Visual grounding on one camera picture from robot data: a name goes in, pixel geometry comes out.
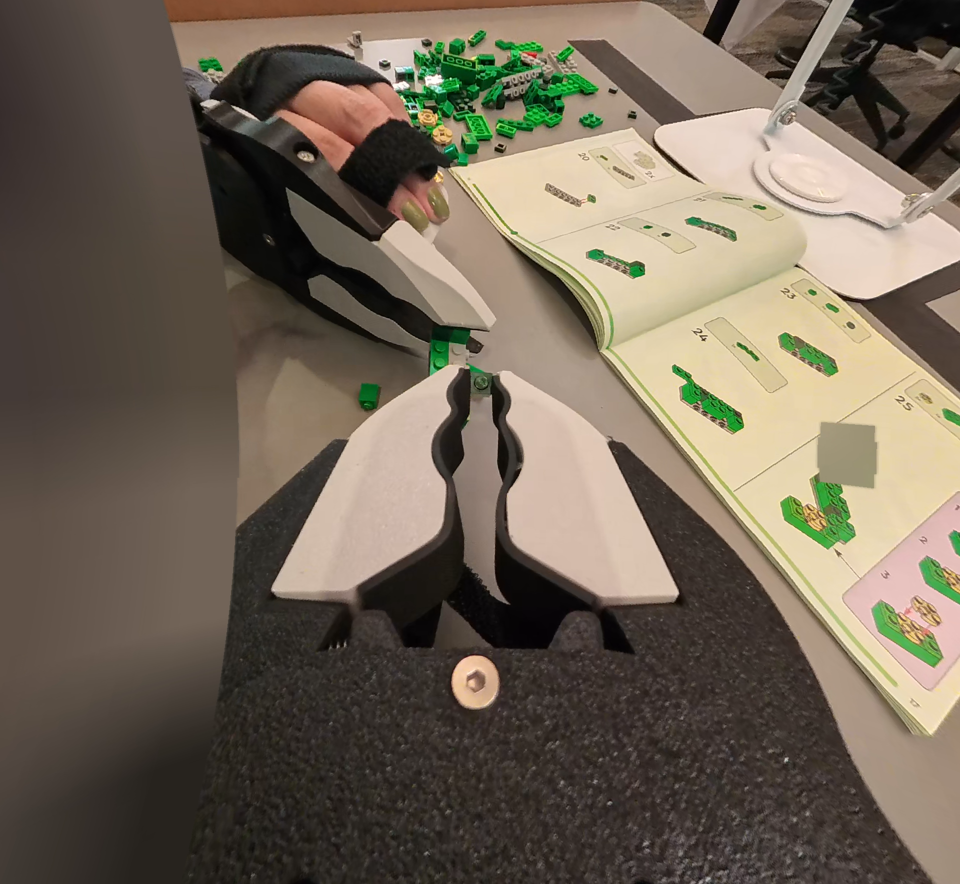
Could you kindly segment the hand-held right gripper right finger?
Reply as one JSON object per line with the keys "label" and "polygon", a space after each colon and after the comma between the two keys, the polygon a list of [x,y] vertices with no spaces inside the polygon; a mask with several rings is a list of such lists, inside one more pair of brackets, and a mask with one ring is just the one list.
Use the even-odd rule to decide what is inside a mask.
{"label": "hand-held right gripper right finger", "polygon": [[495,576],[506,601],[550,628],[575,609],[677,602],[606,436],[515,373],[493,380]]}

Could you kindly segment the open instruction booklet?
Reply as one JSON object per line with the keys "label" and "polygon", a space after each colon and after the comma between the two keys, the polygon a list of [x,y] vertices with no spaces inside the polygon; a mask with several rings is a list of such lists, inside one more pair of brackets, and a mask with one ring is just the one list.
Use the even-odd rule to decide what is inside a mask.
{"label": "open instruction booklet", "polygon": [[908,727],[958,703],[959,405],[800,266],[773,203],[633,130],[453,175]]}

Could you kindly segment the grey desk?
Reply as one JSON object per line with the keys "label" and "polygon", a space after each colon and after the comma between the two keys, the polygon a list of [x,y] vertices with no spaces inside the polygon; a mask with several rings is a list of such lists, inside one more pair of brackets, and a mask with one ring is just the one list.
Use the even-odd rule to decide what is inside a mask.
{"label": "grey desk", "polygon": [[[683,109],[762,103],[766,81],[650,3],[308,17],[174,24],[186,66],[217,57],[224,67],[260,47],[318,42],[342,47],[360,29],[370,40],[472,33],[529,34],[544,44],[606,39]],[[570,292],[504,242],[458,187],[438,246],[496,314],[481,338],[481,366],[505,368],[626,443],[737,553],[803,648],[851,757],[877,804],[934,882],[958,882],[958,710],[934,737],[912,735],[881,693],[842,652],[780,570],[742,530],[654,420],[630,397],[594,344]],[[401,352],[307,311],[224,257],[236,340],[239,410],[237,517],[244,521],[331,439],[359,422],[350,387],[374,381],[390,399],[419,370]]]}

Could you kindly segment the person's left hand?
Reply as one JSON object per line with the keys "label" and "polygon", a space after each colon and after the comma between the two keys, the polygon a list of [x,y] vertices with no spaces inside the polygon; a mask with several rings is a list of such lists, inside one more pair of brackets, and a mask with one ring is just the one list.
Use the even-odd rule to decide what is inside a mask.
{"label": "person's left hand", "polygon": [[211,98],[291,124],[342,181],[414,226],[441,224],[450,206],[436,180],[449,162],[410,123],[399,95],[378,72],[340,50],[281,45],[242,58]]}

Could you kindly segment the pile of green bricks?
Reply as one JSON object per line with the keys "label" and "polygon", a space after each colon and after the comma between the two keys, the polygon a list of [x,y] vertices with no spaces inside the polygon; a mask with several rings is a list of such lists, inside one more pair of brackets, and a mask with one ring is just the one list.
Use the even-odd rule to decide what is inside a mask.
{"label": "pile of green bricks", "polygon": [[355,31],[347,49],[388,79],[414,130],[454,167],[565,122],[589,130],[603,123],[593,109],[601,87],[580,72],[571,45],[495,40],[483,29],[446,41],[369,41]]}

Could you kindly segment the green brick assembly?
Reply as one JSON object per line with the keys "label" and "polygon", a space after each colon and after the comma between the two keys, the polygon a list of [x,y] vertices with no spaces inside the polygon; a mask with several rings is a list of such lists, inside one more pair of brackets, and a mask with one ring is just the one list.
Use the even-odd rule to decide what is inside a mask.
{"label": "green brick assembly", "polygon": [[473,357],[484,349],[483,343],[466,328],[435,326],[428,346],[428,375],[449,365],[467,367],[472,373],[486,374],[473,363]]}

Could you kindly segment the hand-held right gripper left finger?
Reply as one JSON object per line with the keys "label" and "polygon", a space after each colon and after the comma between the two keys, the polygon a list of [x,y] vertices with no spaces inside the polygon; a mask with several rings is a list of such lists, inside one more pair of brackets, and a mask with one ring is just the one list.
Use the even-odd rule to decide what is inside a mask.
{"label": "hand-held right gripper left finger", "polygon": [[271,586],[282,600],[382,610],[403,630],[437,608],[464,566],[453,481],[470,373],[450,365],[349,438]]}

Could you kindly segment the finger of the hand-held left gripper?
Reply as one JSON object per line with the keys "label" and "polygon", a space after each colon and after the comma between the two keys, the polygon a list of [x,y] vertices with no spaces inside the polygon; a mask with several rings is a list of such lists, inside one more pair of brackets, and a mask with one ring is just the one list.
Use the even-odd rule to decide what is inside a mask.
{"label": "finger of the hand-held left gripper", "polygon": [[293,191],[287,199],[307,241],[334,266],[359,272],[435,324],[483,332],[495,324],[493,311],[474,286],[405,220],[394,221],[370,240]]}
{"label": "finger of the hand-held left gripper", "polygon": [[429,356],[434,338],[450,338],[450,326],[392,295],[365,273],[339,266],[323,270],[306,282],[311,299],[368,337],[420,358]]}

